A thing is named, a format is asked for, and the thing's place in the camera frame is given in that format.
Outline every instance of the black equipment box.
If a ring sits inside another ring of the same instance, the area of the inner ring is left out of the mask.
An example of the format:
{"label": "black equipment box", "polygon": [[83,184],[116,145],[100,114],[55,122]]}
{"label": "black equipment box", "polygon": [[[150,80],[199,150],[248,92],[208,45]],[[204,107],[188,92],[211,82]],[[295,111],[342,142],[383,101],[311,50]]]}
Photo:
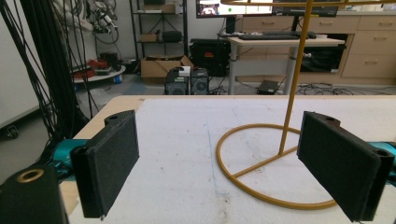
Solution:
{"label": "black equipment box", "polygon": [[194,68],[190,77],[191,95],[209,94],[209,76],[205,68]]}
{"label": "black equipment box", "polygon": [[225,77],[230,60],[231,44],[228,40],[192,39],[190,60],[204,67],[210,77]]}
{"label": "black equipment box", "polygon": [[177,43],[181,41],[180,31],[165,31],[163,32],[163,42]]}
{"label": "black equipment box", "polygon": [[180,77],[178,69],[171,69],[165,80],[165,95],[188,95],[189,94],[189,78]]}

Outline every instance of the wire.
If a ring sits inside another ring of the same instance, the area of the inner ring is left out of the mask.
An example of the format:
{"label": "wire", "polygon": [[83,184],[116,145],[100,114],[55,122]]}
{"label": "wire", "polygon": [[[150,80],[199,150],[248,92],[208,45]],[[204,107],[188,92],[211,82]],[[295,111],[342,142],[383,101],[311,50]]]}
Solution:
{"label": "wire", "polygon": [[95,38],[96,38],[99,42],[101,42],[102,44],[106,44],[106,45],[113,45],[113,44],[117,43],[117,41],[119,41],[119,38],[120,38],[119,30],[116,30],[116,34],[117,34],[117,38],[116,38],[116,39],[114,39],[114,37],[111,36],[112,41],[111,41],[111,42],[106,42],[105,40],[100,39],[100,38],[97,36],[96,33],[93,33],[93,35],[95,36]]}

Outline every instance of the red object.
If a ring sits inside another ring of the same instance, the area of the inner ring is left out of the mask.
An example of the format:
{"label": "red object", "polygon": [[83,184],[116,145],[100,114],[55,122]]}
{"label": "red object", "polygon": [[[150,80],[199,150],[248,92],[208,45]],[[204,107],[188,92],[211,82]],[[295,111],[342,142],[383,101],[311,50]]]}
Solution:
{"label": "red object", "polygon": [[96,69],[96,68],[100,68],[100,69],[106,69],[108,68],[108,64],[105,60],[99,59],[99,60],[89,60],[87,62],[87,65],[89,65],[90,67]]}
{"label": "red object", "polygon": [[86,70],[86,71],[80,71],[80,72],[75,72],[73,74],[73,78],[89,78],[93,77],[95,75],[95,72],[93,69]]}

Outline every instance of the keyboard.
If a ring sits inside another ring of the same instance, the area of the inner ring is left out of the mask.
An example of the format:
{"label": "keyboard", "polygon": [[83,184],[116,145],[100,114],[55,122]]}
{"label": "keyboard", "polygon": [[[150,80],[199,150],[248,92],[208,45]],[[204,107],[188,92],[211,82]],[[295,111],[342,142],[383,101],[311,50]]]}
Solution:
{"label": "keyboard", "polygon": [[[290,40],[300,39],[300,31],[268,31],[262,32],[262,35],[240,35],[239,38],[243,40]],[[316,39],[317,34],[308,31],[307,38]]]}
{"label": "keyboard", "polygon": [[240,35],[243,40],[291,40],[300,39],[297,35]]}
{"label": "keyboard", "polygon": [[[262,32],[265,35],[297,35],[298,37],[301,36],[301,31],[265,31]],[[317,34],[313,31],[308,31],[306,36],[308,39],[316,39]]]}

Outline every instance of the cardboard box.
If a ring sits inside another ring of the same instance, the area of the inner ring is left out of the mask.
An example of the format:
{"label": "cardboard box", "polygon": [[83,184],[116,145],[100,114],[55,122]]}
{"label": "cardboard box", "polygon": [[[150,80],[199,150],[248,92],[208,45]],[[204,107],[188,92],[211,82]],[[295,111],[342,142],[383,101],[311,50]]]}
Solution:
{"label": "cardboard box", "polygon": [[140,35],[141,42],[157,42],[157,35],[154,34],[142,34]]}
{"label": "cardboard box", "polygon": [[176,13],[176,8],[174,4],[165,4],[161,6],[163,13]]}
{"label": "cardboard box", "polygon": [[142,59],[140,66],[143,81],[164,83],[166,75],[172,68],[180,66],[194,67],[194,64],[185,55],[158,55]]}

